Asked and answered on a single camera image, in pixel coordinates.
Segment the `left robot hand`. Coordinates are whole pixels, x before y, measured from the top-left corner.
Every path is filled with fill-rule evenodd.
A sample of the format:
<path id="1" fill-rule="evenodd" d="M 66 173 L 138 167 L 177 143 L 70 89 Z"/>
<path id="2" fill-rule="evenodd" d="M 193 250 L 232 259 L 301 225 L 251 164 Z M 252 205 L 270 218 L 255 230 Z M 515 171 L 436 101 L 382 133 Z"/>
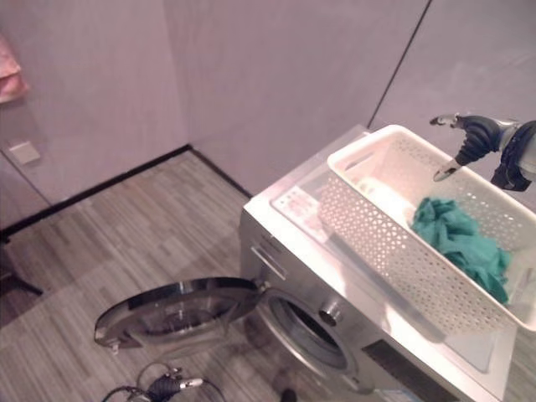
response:
<path id="1" fill-rule="evenodd" d="M 185 389 L 197 388 L 203 383 L 201 378 L 184 378 L 180 368 L 172 368 L 151 383 L 147 394 L 151 401 L 169 401 Z"/>

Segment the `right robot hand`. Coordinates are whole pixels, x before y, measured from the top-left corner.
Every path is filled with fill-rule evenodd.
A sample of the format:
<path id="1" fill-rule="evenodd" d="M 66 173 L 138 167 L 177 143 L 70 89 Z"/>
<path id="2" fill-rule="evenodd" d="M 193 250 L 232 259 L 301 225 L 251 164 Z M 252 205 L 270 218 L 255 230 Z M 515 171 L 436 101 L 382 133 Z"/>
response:
<path id="1" fill-rule="evenodd" d="M 462 167 L 485 157 L 490 152 L 497 152 L 503 134 L 508 125 L 485 116 L 459 113 L 440 115 L 430 120 L 432 126 L 449 126 L 465 133 L 465 139 L 458 153 L 435 173 L 433 180 L 440 182 Z"/>

